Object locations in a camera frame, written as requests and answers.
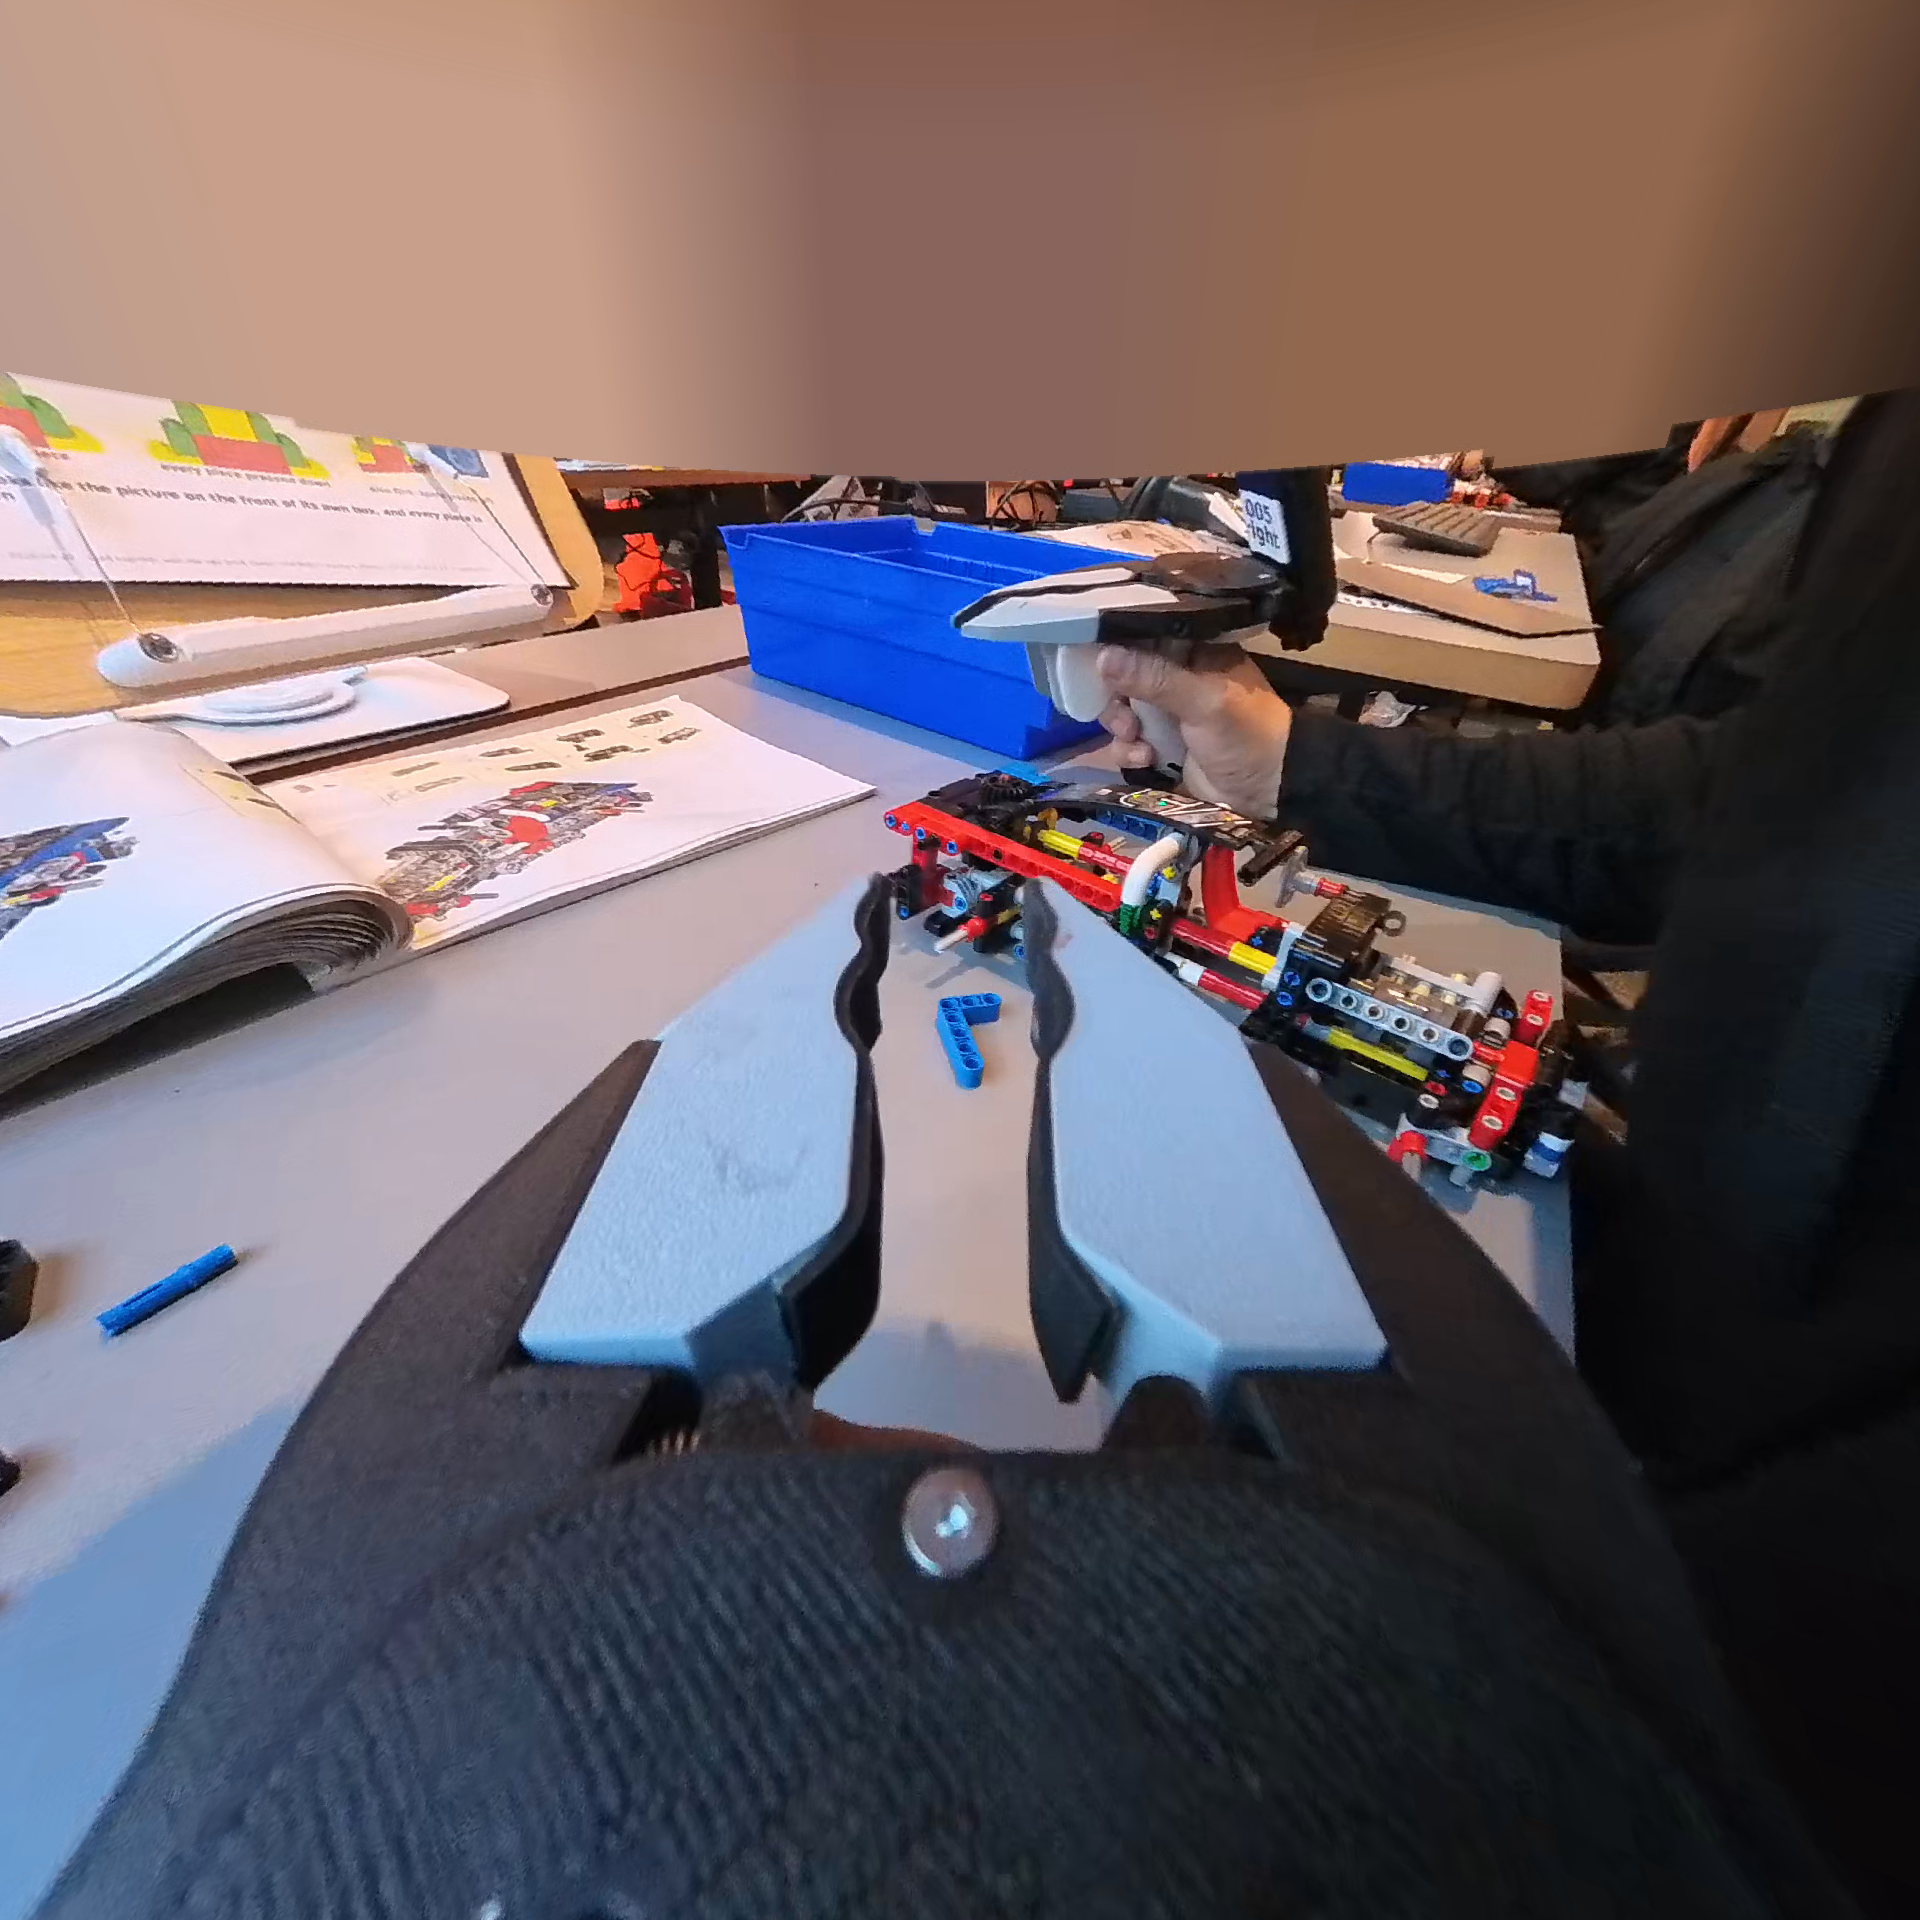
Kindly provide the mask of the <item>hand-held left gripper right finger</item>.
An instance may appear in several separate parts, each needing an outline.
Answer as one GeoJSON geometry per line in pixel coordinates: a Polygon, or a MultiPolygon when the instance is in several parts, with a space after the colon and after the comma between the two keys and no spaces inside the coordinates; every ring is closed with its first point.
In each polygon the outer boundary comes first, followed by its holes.
{"type": "Polygon", "coordinates": [[[1055,1397],[1375,1372],[1386,1336],[1238,1029],[1053,880],[1019,923],[1028,1315],[1055,1397]]]}

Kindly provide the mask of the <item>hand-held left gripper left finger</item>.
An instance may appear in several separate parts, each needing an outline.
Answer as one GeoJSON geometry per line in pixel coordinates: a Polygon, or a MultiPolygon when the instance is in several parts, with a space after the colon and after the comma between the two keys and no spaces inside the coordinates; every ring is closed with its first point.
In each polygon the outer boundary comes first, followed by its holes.
{"type": "Polygon", "coordinates": [[[849,1355],[880,1295],[888,954],[864,876],[663,1029],[521,1321],[534,1359],[813,1388],[849,1355]]]}

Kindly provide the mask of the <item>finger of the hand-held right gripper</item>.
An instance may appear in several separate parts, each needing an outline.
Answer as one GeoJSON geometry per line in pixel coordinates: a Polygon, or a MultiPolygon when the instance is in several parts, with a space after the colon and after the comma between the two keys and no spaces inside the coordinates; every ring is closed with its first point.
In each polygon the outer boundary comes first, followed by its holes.
{"type": "Polygon", "coordinates": [[[1067,568],[1035,580],[993,588],[984,593],[984,598],[1178,598],[1182,591],[1179,581],[1168,584],[1160,568],[1160,561],[1173,557],[1173,553],[1106,553],[1100,563],[1067,568]]]}
{"type": "Polygon", "coordinates": [[[956,610],[952,628],[978,641],[1093,645],[1102,612],[1121,598],[1121,581],[1024,581],[996,588],[956,610]]]}

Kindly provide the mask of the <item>blue storage bin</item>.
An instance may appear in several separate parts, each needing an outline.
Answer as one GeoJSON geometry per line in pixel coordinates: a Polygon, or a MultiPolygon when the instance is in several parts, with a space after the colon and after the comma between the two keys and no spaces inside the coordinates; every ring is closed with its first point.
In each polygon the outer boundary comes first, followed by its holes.
{"type": "Polygon", "coordinates": [[[1106,560],[1093,545],[876,515],[722,529],[750,666],[993,756],[1029,762],[1097,738],[1058,712],[1014,643],[952,615],[990,590],[1106,560]]]}

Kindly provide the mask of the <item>brick car chassis model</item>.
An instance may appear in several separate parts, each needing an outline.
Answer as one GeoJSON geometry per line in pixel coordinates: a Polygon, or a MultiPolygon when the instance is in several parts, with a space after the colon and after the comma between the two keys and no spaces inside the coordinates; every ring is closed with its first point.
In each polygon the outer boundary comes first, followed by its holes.
{"type": "Polygon", "coordinates": [[[1386,1130],[1455,1187],[1553,1180],[1588,1087],[1556,996],[1444,972],[1386,895],[1309,864],[1304,835],[1166,781],[985,772],[892,806],[899,919],[946,947],[1018,949],[1022,887],[1051,881],[1386,1130]]]}

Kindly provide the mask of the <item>person's right forearm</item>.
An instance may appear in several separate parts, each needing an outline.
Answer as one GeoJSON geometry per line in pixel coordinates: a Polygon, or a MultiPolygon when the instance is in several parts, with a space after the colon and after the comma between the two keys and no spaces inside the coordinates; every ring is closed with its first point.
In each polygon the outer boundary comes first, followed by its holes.
{"type": "Polygon", "coordinates": [[[1333,869],[1645,947],[1735,736],[1731,715],[1477,738],[1302,707],[1277,816],[1333,869]]]}

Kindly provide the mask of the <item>person's right hand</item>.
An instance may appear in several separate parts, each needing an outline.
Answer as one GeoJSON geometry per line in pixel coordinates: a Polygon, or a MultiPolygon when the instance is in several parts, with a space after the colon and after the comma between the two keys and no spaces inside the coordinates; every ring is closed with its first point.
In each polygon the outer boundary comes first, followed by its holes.
{"type": "Polygon", "coordinates": [[[1210,641],[1182,661],[1104,643],[1093,648],[1093,664],[1107,695],[1100,725],[1118,765],[1139,774],[1160,764],[1144,727],[1153,709],[1178,734],[1176,762],[1189,793],[1246,817],[1279,817],[1291,712],[1241,648],[1210,641]]]}

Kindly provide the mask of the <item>black keyboard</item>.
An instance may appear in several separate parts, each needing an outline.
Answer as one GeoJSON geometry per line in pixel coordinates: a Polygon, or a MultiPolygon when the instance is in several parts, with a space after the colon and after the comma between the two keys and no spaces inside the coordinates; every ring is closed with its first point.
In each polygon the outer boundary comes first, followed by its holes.
{"type": "Polygon", "coordinates": [[[1455,560],[1489,557],[1503,531],[1497,513],[1451,499],[1386,506],[1372,513],[1372,526],[1409,550],[1455,560]]]}

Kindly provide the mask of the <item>red orange plastic object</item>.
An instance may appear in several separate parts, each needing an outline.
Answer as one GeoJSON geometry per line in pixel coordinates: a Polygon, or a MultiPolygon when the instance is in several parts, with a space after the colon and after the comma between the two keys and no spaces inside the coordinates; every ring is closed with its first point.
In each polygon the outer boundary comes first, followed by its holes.
{"type": "Polygon", "coordinates": [[[675,615],[697,607],[692,569],[674,540],[649,531],[622,533],[606,568],[606,612],[616,621],[675,615]]]}

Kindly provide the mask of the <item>building instruction booklet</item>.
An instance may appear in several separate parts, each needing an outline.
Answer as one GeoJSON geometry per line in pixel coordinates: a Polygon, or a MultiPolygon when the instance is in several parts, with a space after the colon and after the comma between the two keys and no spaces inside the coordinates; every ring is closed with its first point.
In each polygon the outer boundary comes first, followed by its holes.
{"type": "Polygon", "coordinates": [[[671,694],[267,781],[113,722],[1,772],[5,1105],[260,976],[327,992],[872,793],[671,694]]]}

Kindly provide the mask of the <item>blue connector pin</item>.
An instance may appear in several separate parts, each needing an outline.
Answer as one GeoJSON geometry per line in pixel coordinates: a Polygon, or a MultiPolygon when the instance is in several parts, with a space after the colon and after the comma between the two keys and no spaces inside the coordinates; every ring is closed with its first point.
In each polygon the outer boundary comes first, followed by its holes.
{"type": "Polygon", "coordinates": [[[192,1298],[214,1280],[233,1271],[236,1265],[237,1252],[227,1243],[217,1243],[194,1259],[183,1259],[127,1298],[101,1308],[93,1315],[93,1323],[106,1338],[125,1336],[155,1320],[162,1312],[192,1298]]]}

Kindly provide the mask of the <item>printed instruction sheet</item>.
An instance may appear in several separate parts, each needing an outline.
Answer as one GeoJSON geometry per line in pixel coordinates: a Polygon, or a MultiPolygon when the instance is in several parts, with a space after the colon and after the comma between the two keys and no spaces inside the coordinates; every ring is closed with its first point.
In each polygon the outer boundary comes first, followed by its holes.
{"type": "Polygon", "coordinates": [[[568,581],[495,450],[1,371],[1,575],[36,584],[568,581]]]}

